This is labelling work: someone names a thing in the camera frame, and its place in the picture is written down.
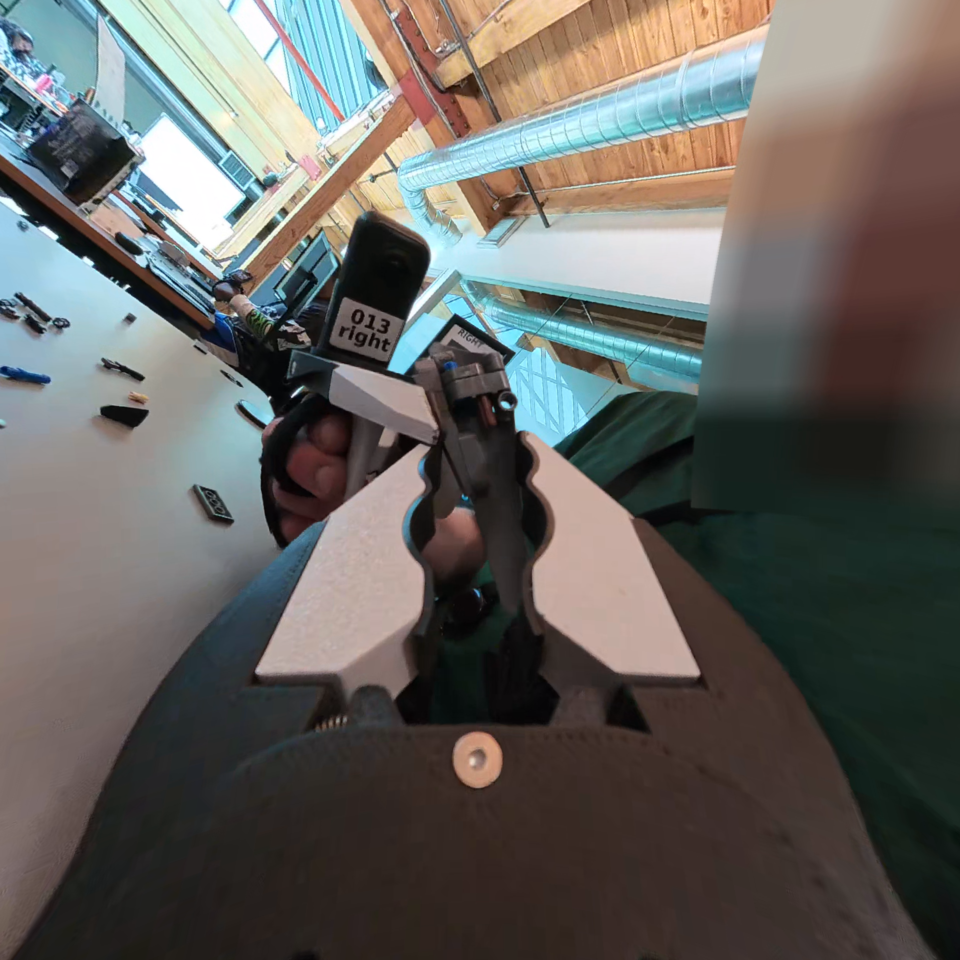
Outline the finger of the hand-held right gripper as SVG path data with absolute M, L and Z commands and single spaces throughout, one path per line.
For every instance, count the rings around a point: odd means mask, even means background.
M 440 442 L 440 426 L 425 389 L 406 380 L 335 364 L 330 374 L 330 404 L 421 444 Z

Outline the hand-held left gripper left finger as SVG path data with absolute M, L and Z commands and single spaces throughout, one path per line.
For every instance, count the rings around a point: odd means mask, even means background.
M 434 600 L 414 534 L 433 520 L 438 452 L 413 448 L 330 514 L 254 669 L 260 685 L 330 686 L 349 701 L 411 684 Z

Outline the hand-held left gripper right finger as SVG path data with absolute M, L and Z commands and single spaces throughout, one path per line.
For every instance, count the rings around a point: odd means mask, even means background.
M 524 612 L 542 637 L 540 675 L 560 696 L 697 686 L 702 672 L 630 512 L 536 435 L 518 434 L 534 556 Z

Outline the grey lego wing assembly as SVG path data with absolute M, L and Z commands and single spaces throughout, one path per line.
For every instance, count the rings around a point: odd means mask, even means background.
M 502 356 L 435 342 L 414 364 L 438 426 L 438 446 L 472 506 L 502 608 L 521 612 L 527 547 L 518 480 L 518 405 Z

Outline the scattered tiny black lego bits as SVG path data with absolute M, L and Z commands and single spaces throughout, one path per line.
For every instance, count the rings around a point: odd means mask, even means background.
M 1 317 L 11 322 L 21 322 L 34 335 L 43 336 L 50 330 L 63 332 L 70 329 L 66 317 L 55 317 L 26 294 L 15 293 L 1 298 Z

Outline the black computer monitor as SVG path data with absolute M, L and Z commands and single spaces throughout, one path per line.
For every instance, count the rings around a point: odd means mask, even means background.
M 288 311 L 309 306 L 340 270 L 340 258 L 321 230 L 295 258 L 274 288 L 274 301 Z

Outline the framed white sign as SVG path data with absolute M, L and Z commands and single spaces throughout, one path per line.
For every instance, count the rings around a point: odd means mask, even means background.
M 496 336 L 457 314 L 444 324 L 432 343 L 446 348 L 456 347 L 471 354 L 499 354 L 504 365 L 516 356 L 516 352 Z

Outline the black keyboard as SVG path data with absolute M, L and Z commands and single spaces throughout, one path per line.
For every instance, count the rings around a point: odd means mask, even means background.
M 205 314 L 215 312 L 214 298 L 210 288 L 175 265 L 162 253 L 148 252 L 145 256 L 145 266 L 155 278 L 196 307 L 198 311 Z

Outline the person's green shirt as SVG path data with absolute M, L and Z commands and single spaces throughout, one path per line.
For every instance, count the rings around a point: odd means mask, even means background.
M 791 676 L 922 938 L 959 954 L 958 525 L 695 509 L 692 395 L 629 392 L 557 451 L 657 532 Z

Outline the wooden office desk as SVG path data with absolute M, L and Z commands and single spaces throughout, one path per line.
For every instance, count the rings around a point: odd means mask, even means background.
M 128 286 L 135 300 L 166 319 L 177 319 L 200 330 L 213 327 L 209 311 L 200 310 L 136 257 L 114 236 L 83 216 L 36 167 L 26 163 L 7 138 L 1 146 L 2 190 L 42 226 L 54 231 L 67 248 L 88 257 L 110 279 Z

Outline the dark printed box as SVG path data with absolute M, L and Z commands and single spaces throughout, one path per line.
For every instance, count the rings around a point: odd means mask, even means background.
M 99 207 L 120 188 L 146 157 L 99 109 L 85 100 L 26 148 L 30 162 L 79 208 Z

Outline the silver air duct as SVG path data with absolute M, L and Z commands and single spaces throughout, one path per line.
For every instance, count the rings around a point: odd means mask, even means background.
M 462 233 L 427 191 L 747 116 L 770 22 L 404 160 L 397 187 L 414 223 L 441 246 Z
M 669 326 L 651 331 L 616 327 L 504 298 L 485 283 L 463 279 L 460 286 L 474 311 L 493 325 L 620 362 L 628 368 L 638 367 L 693 384 L 700 382 L 702 345 L 680 340 Z

